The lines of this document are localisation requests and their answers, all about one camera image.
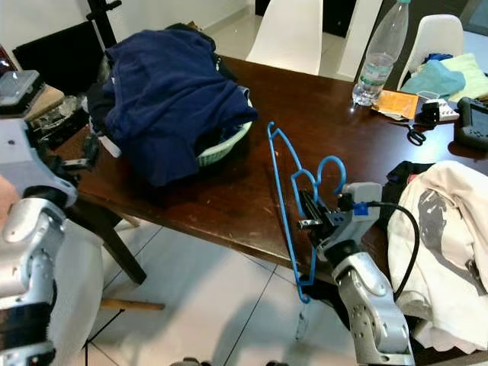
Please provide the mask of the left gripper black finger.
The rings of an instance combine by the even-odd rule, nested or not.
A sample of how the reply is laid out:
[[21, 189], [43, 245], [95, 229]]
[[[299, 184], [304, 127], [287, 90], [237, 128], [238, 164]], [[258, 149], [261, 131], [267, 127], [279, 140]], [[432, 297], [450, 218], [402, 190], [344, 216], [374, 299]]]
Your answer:
[[51, 142], [62, 129], [66, 118], [62, 105], [52, 108], [36, 118], [34, 120], [34, 136], [38, 142]]
[[69, 117], [63, 119], [58, 126], [58, 140], [68, 140], [88, 125], [90, 116], [84, 108], [77, 108]]

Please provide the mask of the blue plastic hanger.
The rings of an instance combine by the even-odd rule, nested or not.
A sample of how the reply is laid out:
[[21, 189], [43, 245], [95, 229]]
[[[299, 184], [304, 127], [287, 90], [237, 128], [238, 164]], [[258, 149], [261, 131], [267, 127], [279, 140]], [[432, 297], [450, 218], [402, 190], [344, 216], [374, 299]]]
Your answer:
[[282, 188], [282, 181], [280, 170], [278, 167], [278, 154], [276, 153], [275, 149], [275, 137], [280, 137], [286, 150], [288, 150], [290, 156], [292, 157], [294, 163], [296, 164], [297, 171], [290, 175], [291, 181], [291, 188], [293, 191], [293, 195], [297, 200], [297, 178], [300, 175], [304, 175], [310, 180], [310, 184], [313, 186], [313, 191], [315, 191], [316, 195], [320, 198], [319, 188], [322, 184], [322, 171], [324, 170], [325, 166], [332, 162], [335, 164], [339, 171], [339, 185], [334, 190], [335, 193], [339, 193], [341, 191], [342, 186], [346, 184], [346, 167], [344, 161], [341, 160], [338, 156], [327, 156], [324, 157], [320, 164], [318, 164], [316, 173], [313, 175], [311, 174], [310, 170], [307, 170], [303, 167], [302, 162], [300, 161], [299, 156], [297, 156], [297, 151], [294, 149], [293, 144], [290, 142], [289, 137], [282, 131], [282, 129], [275, 127], [275, 122], [271, 121], [266, 126], [266, 136], [268, 137], [268, 145], [269, 151], [271, 151], [271, 171], [273, 174], [273, 181], [276, 191], [278, 192], [278, 210], [280, 212], [280, 220], [282, 222], [282, 227], [284, 229], [284, 237], [286, 241], [286, 245], [288, 248], [288, 254], [290, 263], [293, 269], [293, 278], [295, 279], [295, 285], [297, 289], [297, 297], [299, 297], [300, 302], [304, 304], [308, 304], [313, 300], [311, 296], [308, 296], [306, 293], [303, 292], [304, 287], [311, 286], [314, 283], [315, 279], [315, 271], [316, 271], [316, 264], [317, 264], [317, 248], [313, 247], [313, 264], [311, 264], [311, 272], [310, 277], [306, 280], [300, 279], [300, 272], [297, 269], [297, 256], [295, 254], [295, 245], [293, 242], [293, 235], [291, 233], [291, 225], [288, 222], [288, 210], [286, 208], [286, 201], [284, 199], [284, 192]]

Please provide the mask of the navy blue printed t-shirt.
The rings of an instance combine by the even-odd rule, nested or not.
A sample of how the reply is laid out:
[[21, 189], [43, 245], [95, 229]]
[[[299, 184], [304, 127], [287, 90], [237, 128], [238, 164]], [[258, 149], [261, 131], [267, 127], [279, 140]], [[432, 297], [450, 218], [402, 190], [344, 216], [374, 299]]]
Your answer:
[[258, 118], [243, 88], [217, 69], [216, 43], [174, 24], [143, 30], [107, 49], [104, 118], [109, 139], [154, 188], [198, 173], [202, 137]]

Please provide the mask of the black plastic tray clear lid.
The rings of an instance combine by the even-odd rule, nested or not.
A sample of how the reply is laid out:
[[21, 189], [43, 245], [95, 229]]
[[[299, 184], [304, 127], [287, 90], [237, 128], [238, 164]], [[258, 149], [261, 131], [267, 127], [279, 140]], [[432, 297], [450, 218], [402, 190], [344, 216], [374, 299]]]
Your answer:
[[43, 88], [44, 80], [37, 70], [3, 73], [0, 80], [0, 115], [25, 115]]

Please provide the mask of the black board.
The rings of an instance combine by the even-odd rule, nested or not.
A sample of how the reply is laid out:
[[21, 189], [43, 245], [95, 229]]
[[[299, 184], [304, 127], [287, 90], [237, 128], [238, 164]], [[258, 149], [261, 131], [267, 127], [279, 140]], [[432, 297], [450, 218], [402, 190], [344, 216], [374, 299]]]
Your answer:
[[94, 25], [81, 22], [17, 46], [13, 55], [22, 69], [59, 72], [97, 64], [102, 48]]

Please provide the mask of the black garment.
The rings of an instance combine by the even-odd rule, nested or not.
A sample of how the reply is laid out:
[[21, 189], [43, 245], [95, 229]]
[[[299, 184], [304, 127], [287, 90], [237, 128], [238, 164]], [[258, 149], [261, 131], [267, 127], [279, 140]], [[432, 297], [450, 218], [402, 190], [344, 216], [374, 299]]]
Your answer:
[[402, 161], [387, 174], [387, 185], [405, 188], [416, 175], [425, 173], [433, 165], [433, 163]]

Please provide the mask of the white basket green rim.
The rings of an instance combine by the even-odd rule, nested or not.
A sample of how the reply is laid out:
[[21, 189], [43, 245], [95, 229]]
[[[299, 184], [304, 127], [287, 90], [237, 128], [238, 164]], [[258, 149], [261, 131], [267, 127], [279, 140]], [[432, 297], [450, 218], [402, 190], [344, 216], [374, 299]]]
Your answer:
[[227, 154], [233, 150], [233, 147], [236, 146], [237, 143], [241, 142], [241, 140], [244, 139], [244, 136], [247, 136], [251, 126], [253, 126], [253, 122], [240, 124], [233, 129], [233, 131], [231, 131], [226, 139], [222, 139], [219, 143], [207, 147], [202, 151], [202, 153], [199, 153], [196, 157], [198, 166], [200, 168], [209, 166], [210, 164], [219, 162], [223, 159], [223, 157], [226, 157]]

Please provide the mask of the black stand pole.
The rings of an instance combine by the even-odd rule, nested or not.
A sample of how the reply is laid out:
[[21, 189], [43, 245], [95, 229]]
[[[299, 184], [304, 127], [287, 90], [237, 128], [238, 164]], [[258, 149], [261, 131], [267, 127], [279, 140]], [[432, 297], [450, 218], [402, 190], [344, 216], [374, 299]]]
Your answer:
[[102, 46], [107, 49], [117, 43], [108, 12], [122, 5], [122, 0], [86, 0], [90, 13], [85, 15], [100, 36]]

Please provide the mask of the orange packet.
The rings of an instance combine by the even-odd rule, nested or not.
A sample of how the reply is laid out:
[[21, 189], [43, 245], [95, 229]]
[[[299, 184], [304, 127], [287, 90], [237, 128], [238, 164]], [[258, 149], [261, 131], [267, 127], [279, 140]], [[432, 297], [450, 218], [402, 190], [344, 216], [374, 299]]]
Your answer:
[[417, 115], [418, 104], [418, 95], [383, 90], [372, 109], [394, 120], [411, 120]]

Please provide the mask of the small black device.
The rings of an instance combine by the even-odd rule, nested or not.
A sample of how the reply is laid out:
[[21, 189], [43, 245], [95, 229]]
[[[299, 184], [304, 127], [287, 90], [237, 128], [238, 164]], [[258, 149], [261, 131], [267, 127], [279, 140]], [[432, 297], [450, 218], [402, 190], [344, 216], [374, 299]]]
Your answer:
[[424, 101], [421, 107], [419, 107], [419, 112], [415, 116], [414, 123], [429, 128], [436, 127], [440, 123], [440, 108], [440, 100]]

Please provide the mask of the clear plastic water bottle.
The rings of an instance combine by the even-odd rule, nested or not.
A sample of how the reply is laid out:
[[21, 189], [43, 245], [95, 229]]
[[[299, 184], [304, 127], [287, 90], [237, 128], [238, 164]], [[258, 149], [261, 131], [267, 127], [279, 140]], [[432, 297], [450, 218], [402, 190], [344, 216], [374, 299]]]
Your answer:
[[411, 0], [396, 0], [374, 31], [362, 63], [358, 82], [353, 88], [352, 101], [362, 107], [372, 107], [400, 58], [408, 34]]

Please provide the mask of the wooden stick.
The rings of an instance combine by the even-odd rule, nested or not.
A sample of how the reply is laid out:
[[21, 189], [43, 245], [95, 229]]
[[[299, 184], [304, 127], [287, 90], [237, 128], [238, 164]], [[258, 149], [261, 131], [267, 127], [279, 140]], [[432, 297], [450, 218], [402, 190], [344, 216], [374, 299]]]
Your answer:
[[163, 303], [137, 302], [136, 300], [119, 300], [105, 297], [100, 302], [100, 308], [113, 308], [113, 310], [164, 310]]

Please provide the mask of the teal cloth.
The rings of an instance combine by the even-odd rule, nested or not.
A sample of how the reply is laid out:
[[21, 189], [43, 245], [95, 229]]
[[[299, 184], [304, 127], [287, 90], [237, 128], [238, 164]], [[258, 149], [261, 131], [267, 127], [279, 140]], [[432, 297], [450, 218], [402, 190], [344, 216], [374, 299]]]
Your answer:
[[404, 82], [400, 91], [446, 98], [463, 90], [464, 87], [466, 87], [466, 78], [463, 73], [446, 69], [440, 60], [429, 60]]

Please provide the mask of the white plastic chair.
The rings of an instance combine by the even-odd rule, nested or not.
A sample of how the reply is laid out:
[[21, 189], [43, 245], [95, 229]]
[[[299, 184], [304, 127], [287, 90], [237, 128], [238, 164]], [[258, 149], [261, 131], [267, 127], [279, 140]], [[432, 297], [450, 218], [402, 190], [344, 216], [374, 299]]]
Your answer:
[[271, 0], [247, 62], [317, 75], [322, 51], [323, 0]]
[[416, 38], [395, 88], [399, 88], [407, 74], [415, 72], [430, 53], [449, 53], [452, 56], [459, 56], [463, 52], [464, 29], [457, 15], [426, 15], [419, 21]]

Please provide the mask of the light green towel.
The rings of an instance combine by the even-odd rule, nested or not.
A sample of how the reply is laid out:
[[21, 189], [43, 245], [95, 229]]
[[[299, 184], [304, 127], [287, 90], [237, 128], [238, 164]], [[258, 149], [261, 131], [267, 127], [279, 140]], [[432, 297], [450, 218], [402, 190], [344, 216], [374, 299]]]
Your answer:
[[463, 74], [466, 81], [466, 86], [451, 95], [450, 101], [460, 101], [462, 98], [477, 100], [488, 95], [488, 76], [485, 76], [485, 72], [478, 66], [473, 53], [462, 53], [460, 56], [442, 60], [441, 63], [446, 69]]

